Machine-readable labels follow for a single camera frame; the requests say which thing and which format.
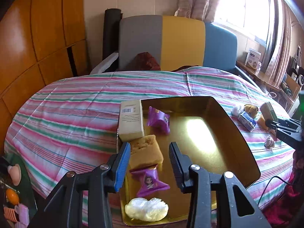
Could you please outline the blue Tempo tissue pack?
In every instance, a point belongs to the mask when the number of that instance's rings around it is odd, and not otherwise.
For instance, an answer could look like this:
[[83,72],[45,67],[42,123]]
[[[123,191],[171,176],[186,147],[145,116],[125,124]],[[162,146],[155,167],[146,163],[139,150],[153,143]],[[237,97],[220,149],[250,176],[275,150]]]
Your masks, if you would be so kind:
[[249,132],[252,132],[256,127],[257,122],[245,111],[242,112],[237,119]]

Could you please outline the white plastic bag wad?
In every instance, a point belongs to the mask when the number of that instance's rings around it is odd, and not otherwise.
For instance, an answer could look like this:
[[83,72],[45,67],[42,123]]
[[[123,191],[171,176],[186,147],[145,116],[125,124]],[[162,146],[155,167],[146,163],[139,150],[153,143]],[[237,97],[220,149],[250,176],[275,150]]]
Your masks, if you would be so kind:
[[244,112],[244,106],[243,105],[235,105],[232,108],[231,114],[235,117],[239,117],[240,114]]

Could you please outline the green white small box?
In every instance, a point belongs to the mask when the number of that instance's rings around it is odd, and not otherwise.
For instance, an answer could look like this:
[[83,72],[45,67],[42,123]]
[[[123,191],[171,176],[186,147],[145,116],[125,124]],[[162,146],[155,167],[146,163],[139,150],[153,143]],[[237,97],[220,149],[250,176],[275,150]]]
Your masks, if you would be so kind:
[[260,111],[265,120],[278,122],[278,117],[270,102],[262,104],[262,106],[260,107]]

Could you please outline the yellow sponge block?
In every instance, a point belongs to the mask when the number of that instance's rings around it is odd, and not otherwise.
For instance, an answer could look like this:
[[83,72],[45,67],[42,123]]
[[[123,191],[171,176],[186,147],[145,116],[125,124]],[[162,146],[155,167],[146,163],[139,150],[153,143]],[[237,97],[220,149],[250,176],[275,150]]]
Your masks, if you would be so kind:
[[259,116],[257,123],[264,130],[269,130],[269,127],[266,126],[265,119],[262,114]]

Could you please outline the wooden side shelf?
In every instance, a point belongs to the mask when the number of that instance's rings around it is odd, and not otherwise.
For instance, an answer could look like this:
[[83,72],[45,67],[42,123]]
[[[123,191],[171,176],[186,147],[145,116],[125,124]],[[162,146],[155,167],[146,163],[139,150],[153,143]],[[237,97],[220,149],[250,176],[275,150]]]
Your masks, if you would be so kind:
[[257,74],[252,68],[247,67],[244,63],[240,61],[236,61],[236,65],[241,70],[248,72],[255,80],[260,81],[263,85],[269,87],[270,89],[274,89],[275,91],[280,91],[289,103],[293,104],[296,101],[298,93],[301,90],[301,86],[296,81],[294,81],[289,75],[287,75],[286,80],[284,82],[286,86],[291,90],[291,96],[287,95],[279,84],[275,84],[273,81],[271,81],[269,76],[267,76],[265,73],[259,72]]

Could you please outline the purple snack packet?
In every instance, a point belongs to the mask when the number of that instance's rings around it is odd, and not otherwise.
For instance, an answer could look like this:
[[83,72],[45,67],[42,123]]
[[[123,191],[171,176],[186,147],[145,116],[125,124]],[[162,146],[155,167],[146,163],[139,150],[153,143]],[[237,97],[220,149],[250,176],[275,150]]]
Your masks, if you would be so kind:
[[170,116],[162,112],[159,109],[153,108],[152,106],[148,109],[148,119],[147,125],[149,127],[153,127],[158,129],[160,132],[164,134],[170,133]]
[[157,166],[151,165],[129,171],[132,177],[141,183],[141,187],[136,195],[137,197],[145,197],[158,191],[170,189],[169,184],[159,180]]

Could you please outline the brown sponge block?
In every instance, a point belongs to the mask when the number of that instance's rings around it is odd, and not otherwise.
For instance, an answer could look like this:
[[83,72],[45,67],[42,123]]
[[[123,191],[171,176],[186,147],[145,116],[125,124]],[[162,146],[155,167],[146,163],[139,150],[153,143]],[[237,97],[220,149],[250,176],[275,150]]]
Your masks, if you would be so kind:
[[155,135],[147,135],[130,142],[131,155],[129,167],[131,170],[141,169],[163,163],[163,154]]

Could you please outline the beige cardboard box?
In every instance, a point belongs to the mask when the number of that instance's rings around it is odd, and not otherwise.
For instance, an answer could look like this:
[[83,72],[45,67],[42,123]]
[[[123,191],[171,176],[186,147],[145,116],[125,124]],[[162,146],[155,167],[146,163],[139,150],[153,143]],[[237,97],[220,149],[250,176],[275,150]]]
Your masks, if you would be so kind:
[[140,99],[121,102],[118,135],[122,142],[145,136]]

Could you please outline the purple snack packet far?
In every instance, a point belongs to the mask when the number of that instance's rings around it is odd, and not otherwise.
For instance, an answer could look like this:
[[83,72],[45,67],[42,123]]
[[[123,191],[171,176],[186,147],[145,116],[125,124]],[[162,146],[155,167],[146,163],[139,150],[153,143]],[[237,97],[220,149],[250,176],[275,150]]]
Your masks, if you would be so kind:
[[147,125],[149,127],[153,127],[158,129],[160,132],[164,134],[170,133],[170,116],[162,112],[159,109],[153,108],[152,106],[148,109],[148,119]]

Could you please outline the white box on shelf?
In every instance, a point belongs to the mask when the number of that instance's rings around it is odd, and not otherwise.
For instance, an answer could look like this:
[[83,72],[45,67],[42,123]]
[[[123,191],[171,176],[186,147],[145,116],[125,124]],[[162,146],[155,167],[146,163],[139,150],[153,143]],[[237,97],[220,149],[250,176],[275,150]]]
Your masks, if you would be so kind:
[[259,51],[250,48],[247,52],[245,65],[256,70],[260,61],[260,57],[261,53]]

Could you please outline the pink heart-shaped object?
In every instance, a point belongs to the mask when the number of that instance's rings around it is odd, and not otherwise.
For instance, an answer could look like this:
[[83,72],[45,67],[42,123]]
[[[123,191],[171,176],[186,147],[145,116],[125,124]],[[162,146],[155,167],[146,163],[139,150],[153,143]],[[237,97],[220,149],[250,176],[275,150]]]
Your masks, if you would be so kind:
[[18,186],[22,178],[21,168],[19,164],[15,164],[14,166],[9,165],[7,171],[12,179],[13,185]]

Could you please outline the pink comb items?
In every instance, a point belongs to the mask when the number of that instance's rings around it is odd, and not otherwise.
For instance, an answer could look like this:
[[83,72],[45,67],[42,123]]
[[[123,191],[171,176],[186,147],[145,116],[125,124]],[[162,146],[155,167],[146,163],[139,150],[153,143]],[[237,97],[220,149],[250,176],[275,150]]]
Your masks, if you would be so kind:
[[14,223],[14,227],[27,228],[29,220],[29,209],[26,205],[19,203],[14,208],[4,206],[4,217]]

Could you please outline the orange round toy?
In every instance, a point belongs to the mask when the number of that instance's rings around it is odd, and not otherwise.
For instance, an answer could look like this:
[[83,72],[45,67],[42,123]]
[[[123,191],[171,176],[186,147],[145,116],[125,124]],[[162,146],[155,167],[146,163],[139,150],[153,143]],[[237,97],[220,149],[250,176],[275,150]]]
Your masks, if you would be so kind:
[[6,190],[6,197],[12,205],[18,205],[20,202],[18,194],[13,189]]

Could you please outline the dark red cloth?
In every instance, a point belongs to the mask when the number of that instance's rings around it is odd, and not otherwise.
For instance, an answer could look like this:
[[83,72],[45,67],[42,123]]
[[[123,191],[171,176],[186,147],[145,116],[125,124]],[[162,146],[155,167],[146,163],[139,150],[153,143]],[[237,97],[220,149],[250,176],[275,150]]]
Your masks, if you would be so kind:
[[159,63],[149,52],[137,54],[129,67],[130,70],[161,70]]

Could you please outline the grey yellow blue headboard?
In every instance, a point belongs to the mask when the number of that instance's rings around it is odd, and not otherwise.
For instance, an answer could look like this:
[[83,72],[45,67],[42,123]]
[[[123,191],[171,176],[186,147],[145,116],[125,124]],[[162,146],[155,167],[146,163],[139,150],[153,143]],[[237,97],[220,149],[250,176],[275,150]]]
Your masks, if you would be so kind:
[[235,73],[237,37],[212,23],[165,15],[138,15],[120,21],[119,70],[137,70],[136,55],[148,52],[162,71],[182,66]]

